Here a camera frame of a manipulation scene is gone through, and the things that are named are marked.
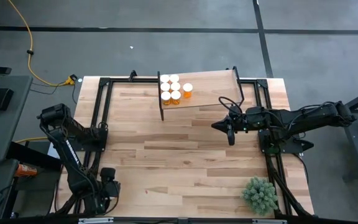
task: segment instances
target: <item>gray floor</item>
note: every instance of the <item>gray floor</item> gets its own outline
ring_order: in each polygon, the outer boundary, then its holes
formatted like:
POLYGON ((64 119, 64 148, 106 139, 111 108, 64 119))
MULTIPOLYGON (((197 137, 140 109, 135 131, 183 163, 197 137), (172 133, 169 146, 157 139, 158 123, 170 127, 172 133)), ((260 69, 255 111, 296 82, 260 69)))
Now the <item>gray floor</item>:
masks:
MULTIPOLYGON (((257 27, 251 0, 14 2, 31 26, 257 27)), ((358 30, 358 0, 259 4, 266 29, 358 30)), ((22 26, 6 1, 0 1, 0 25, 22 26)), ((269 34, 266 39, 273 75, 285 79, 291 108, 347 102, 358 95, 358 35, 269 34)), ((34 32, 34 44, 33 69, 55 83, 72 73, 126 75, 135 69, 139 75, 155 75, 157 70, 192 72, 233 65, 242 77, 266 77, 258 34, 34 32)), ((0 31, 0 66, 11 67, 13 75, 30 75, 28 48, 26 32, 0 31)), ((31 92, 15 139, 41 136, 35 117, 48 106, 65 103, 74 110, 71 91, 59 88, 52 96, 31 92)), ((316 145, 305 153, 315 213, 358 221, 358 181, 342 181, 356 164, 343 129, 321 128, 308 132, 306 139, 316 145)))

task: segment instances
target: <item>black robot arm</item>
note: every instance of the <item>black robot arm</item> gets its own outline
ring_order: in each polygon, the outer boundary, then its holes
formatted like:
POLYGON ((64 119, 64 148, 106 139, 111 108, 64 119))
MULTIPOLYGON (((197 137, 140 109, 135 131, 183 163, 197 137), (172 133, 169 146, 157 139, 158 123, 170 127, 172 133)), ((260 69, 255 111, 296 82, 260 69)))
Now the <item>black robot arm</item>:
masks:
POLYGON ((311 105, 300 108, 296 111, 266 109, 260 106, 248 108, 245 113, 232 100, 219 97, 219 101, 229 110, 229 114, 222 120, 213 123, 211 126, 227 134, 229 145, 234 145, 234 134, 238 131, 259 131, 259 143, 262 152, 265 154, 268 174, 281 188, 288 202, 300 217, 310 217, 301 204, 285 184, 285 179, 280 178, 278 171, 273 165, 272 159, 268 154, 281 153, 281 144, 287 143, 286 140, 293 138, 294 141, 301 143, 303 150, 313 147, 313 144, 293 137, 296 134, 310 131, 323 126, 346 127, 355 121, 355 117, 349 108, 342 102, 325 102, 321 105, 311 105), (233 104, 228 107, 221 100, 225 99, 233 104))
POLYGON ((238 131, 258 131, 268 129, 270 142, 280 144, 295 134, 323 126, 346 127, 355 117, 342 102, 325 102, 296 111, 251 107, 243 113, 237 105, 232 105, 229 114, 221 121, 213 123, 214 129, 227 134, 229 144, 234 145, 234 133, 238 131))
POLYGON ((68 186, 73 193, 57 214, 68 213, 74 203, 84 200, 87 214, 103 214, 109 207, 110 197, 118 197, 121 185, 114 180, 115 170, 103 168, 102 181, 96 180, 96 174, 84 167, 75 151, 78 147, 85 150, 104 150, 107 127, 84 128, 71 117, 70 109, 59 104, 42 110, 40 128, 52 142, 63 165, 67 170, 68 186))

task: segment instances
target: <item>wooden board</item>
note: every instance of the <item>wooden board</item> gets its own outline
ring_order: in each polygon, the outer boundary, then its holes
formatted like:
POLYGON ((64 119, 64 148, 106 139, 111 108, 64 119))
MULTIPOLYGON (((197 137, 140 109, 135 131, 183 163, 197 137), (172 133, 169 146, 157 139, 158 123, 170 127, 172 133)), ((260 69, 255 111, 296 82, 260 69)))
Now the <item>wooden board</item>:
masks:
POLYGON ((241 101, 239 85, 234 70, 213 72, 193 72, 176 74, 179 76, 182 98, 179 105, 162 105, 162 109, 186 108, 192 106, 218 105, 218 97, 225 96, 235 102, 241 101), (191 98, 183 97, 183 85, 193 85, 191 98))
MULTIPOLYGON (((99 77, 84 77, 75 111, 75 119, 84 126, 91 123, 98 83, 99 77)), ((284 81, 269 79, 268 84, 273 107, 289 109, 284 81)), ((255 106, 254 89, 242 88, 245 111, 255 106)), ((157 95, 156 83, 114 84, 100 167, 116 168, 122 189, 109 215, 258 217, 240 198, 250 178, 267 176, 256 132, 239 133, 236 144, 228 146, 226 135, 210 127, 227 114, 221 105, 166 110, 166 121, 161 121, 157 95)), ((283 163, 290 190, 313 213, 302 163, 293 155, 283 155, 283 163)), ((58 189, 61 207, 71 195, 65 171, 58 189)), ((281 191, 278 195, 283 210, 281 191)))

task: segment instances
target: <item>green plant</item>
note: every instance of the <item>green plant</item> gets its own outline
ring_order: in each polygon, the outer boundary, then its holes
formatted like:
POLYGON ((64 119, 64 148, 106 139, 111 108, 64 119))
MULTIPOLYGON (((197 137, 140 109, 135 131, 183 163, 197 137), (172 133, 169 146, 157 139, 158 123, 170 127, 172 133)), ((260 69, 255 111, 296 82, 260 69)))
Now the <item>green plant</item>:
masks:
POLYGON ((258 177, 251 178, 246 189, 242 192, 243 198, 252 211, 259 215, 266 215, 278 209, 277 196, 272 183, 258 177))

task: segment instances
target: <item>black cable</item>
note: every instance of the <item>black cable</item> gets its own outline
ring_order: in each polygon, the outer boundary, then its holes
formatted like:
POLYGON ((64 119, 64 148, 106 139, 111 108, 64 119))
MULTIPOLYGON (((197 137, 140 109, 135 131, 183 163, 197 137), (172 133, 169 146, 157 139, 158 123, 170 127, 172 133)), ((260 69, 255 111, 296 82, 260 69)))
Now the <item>black cable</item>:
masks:
POLYGON ((115 182, 113 182, 113 184, 114 184, 114 188, 116 189, 116 192, 117 192, 116 203, 114 204, 114 206, 110 210, 108 210, 107 212, 104 212, 101 215, 106 215, 106 214, 110 213, 111 211, 113 211, 117 207, 117 204, 118 204, 118 201, 119 201, 119 192, 118 192, 117 184, 115 182))
POLYGON ((54 86, 55 89, 53 89, 53 91, 51 93, 44 93, 44 92, 41 92, 41 91, 38 91, 38 90, 32 90, 30 89, 30 91, 33 91, 33 92, 36 92, 36 93, 40 93, 40 94, 45 94, 45 95, 52 95, 56 92, 57 88, 60 87, 61 85, 60 84, 63 84, 64 82, 61 82, 59 83, 57 86, 54 86))
POLYGON ((273 114, 270 111, 263 111, 262 113, 268 113, 270 115, 272 115, 274 118, 276 118, 276 120, 280 123, 280 125, 284 128, 284 124, 281 122, 280 118, 277 117, 277 115, 273 114))
POLYGON ((304 162, 303 159, 302 159, 300 156, 298 156, 296 153, 293 153, 293 155, 294 155, 295 157, 297 157, 297 158, 302 162, 303 168, 305 169, 306 181, 307 181, 307 183, 309 184, 309 173, 308 173, 308 168, 306 167, 305 162, 304 162))
POLYGON ((39 172, 36 176, 29 176, 29 177, 26 177, 26 178, 27 178, 27 180, 23 180, 23 181, 22 181, 22 182, 20 182, 20 183, 13 183, 13 184, 11 184, 11 185, 9 185, 9 186, 7 186, 7 187, 4 187, 3 189, 1 189, 1 190, 0 190, 0 193, 2 193, 4 190, 6 190, 6 189, 8 189, 8 188, 11 188, 13 185, 19 185, 19 184, 26 183, 27 181, 32 180, 32 179, 34 179, 34 178, 36 178, 38 175, 40 175, 40 174, 41 174, 41 173, 43 173, 43 172, 45 172, 45 170, 43 170, 43 171, 39 172))
POLYGON ((292 136, 293 138, 299 140, 299 139, 304 139, 306 137, 306 133, 303 132, 303 136, 302 137, 295 137, 295 136, 292 136))
POLYGON ((300 110, 303 110, 303 109, 308 108, 308 107, 311 107, 311 106, 317 106, 317 107, 319 107, 320 105, 308 105, 308 106, 301 107, 301 108, 297 109, 296 111, 300 111, 300 110))
POLYGON ((43 85, 43 84, 38 84, 38 83, 31 83, 31 85, 38 85, 38 86, 44 86, 44 87, 55 88, 55 86, 43 85))
POLYGON ((313 109, 310 110, 310 111, 307 111, 307 112, 305 112, 305 113, 299 114, 298 116, 295 116, 295 117, 291 120, 290 124, 288 125, 287 131, 290 131, 290 130, 291 130, 292 124, 293 124, 300 116, 304 116, 304 115, 311 114, 311 113, 315 112, 315 111, 318 110, 320 107, 322 107, 322 106, 324 106, 324 105, 326 105, 326 104, 332 104, 332 102, 330 102, 330 101, 324 102, 324 103, 320 104, 319 106, 317 106, 316 108, 313 108, 313 109))
POLYGON ((74 83, 73 93, 71 94, 71 97, 73 98, 75 105, 77 105, 77 101, 75 101, 74 99, 74 92, 75 92, 75 83, 74 83))
POLYGON ((55 212, 58 210, 57 209, 57 193, 59 191, 59 181, 60 181, 60 177, 62 176, 62 172, 63 172, 63 168, 64 166, 62 165, 62 167, 60 168, 60 175, 59 178, 56 181, 56 187, 55 187, 55 197, 54 197, 54 203, 53 203, 53 208, 55 209, 55 212))
POLYGON ((241 109, 241 107, 240 107, 236 102, 234 102, 234 101, 232 101, 232 100, 230 100, 229 98, 224 97, 224 96, 220 96, 220 97, 218 98, 218 100, 219 100, 219 102, 220 102, 226 109, 228 109, 229 111, 232 111, 233 113, 238 114, 238 115, 242 115, 242 109, 241 109), (238 113, 238 112, 236 112, 236 111, 230 109, 230 107, 228 107, 226 104, 224 104, 224 103, 222 102, 222 99, 225 99, 225 100, 231 102, 232 104, 234 104, 234 105, 240 110, 240 113, 238 113))

